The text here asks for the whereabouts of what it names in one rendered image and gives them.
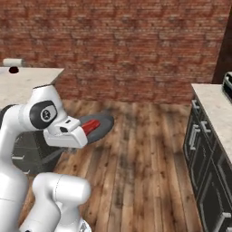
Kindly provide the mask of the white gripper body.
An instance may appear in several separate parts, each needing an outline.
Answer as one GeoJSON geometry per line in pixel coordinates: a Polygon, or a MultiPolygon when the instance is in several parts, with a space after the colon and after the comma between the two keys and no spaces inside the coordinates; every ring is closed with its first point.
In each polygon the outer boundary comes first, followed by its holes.
{"type": "Polygon", "coordinates": [[[61,133],[58,135],[52,135],[48,130],[44,130],[43,136],[46,143],[52,147],[81,149],[88,142],[87,136],[81,126],[78,126],[71,132],[61,133]]]}

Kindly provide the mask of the red steak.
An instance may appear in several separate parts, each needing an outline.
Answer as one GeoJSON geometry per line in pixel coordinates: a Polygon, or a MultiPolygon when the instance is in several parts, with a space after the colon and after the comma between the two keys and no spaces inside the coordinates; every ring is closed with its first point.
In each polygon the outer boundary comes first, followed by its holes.
{"type": "Polygon", "coordinates": [[[101,124],[98,120],[89,120],[82,125],[82,129],[85,135],[88,135],[92,131],[96,130],[100,125],[101,124]]]}

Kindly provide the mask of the grey frying pan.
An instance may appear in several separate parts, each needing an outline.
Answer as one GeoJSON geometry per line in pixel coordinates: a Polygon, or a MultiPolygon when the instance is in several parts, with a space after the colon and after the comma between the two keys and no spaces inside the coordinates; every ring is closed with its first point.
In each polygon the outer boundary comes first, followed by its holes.
{"type": "MultiPolygon", "coordinates": [[[[86,135],[87,136],[87,145],[92,144],[98,140],[103,139],[113,128],[114,125],[114,118],[107,113],[106,111],[104,112],[98,112],[95,114],[90,114],[86,116],[82,116],[79,119],[72,118],[68,116],[64,121],[61,121],[53,126],[53,130],[50,128],[46,129],[48,130],[52,135],[58,135],[61,133],[66,133],[66,132],[71,132],[74,129],[76,129],[78,126],[82,126],[85,122],[89,120],[98,120],[100,122],[100,126],[92,131],[90,134],[86,135]]],[[[61,154],[65,150],[79,150],[76,148],[63,148],[63,147],[57,147],[58,151],[55,152],[52,157],[46,158],[46,161],[51,161],[53,159],[59,159],[61,154]]]]}

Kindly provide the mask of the dark grey cabinet run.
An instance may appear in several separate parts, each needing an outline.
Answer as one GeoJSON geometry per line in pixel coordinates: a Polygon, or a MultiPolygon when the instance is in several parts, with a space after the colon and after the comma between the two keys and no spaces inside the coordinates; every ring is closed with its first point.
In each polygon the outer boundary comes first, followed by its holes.
{"type": "Polygon", "coordinates": [[[232,166],[197,95],[183,151],[203,232],[232,232],[232,166]]]}

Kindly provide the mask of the silver toaster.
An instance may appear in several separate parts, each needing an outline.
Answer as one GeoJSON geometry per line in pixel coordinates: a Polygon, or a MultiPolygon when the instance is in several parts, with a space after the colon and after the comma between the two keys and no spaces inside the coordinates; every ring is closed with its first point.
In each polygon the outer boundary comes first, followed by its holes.
{"type": "Polygon", "coordinates": [[[222,90],[232,103],[232,72],[227,72],[223,79],[222,90]]]}

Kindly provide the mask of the dark brown tall cabinet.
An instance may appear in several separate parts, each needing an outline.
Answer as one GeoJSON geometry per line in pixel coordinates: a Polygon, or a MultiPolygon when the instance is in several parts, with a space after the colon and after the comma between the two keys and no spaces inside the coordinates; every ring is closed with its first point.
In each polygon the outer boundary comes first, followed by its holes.
{"type": "Polygon", "coordinates": [[[232,0],[226,30],[220,47],[212,83],[221,84],[224,74],[232,71],[232,0]]]}

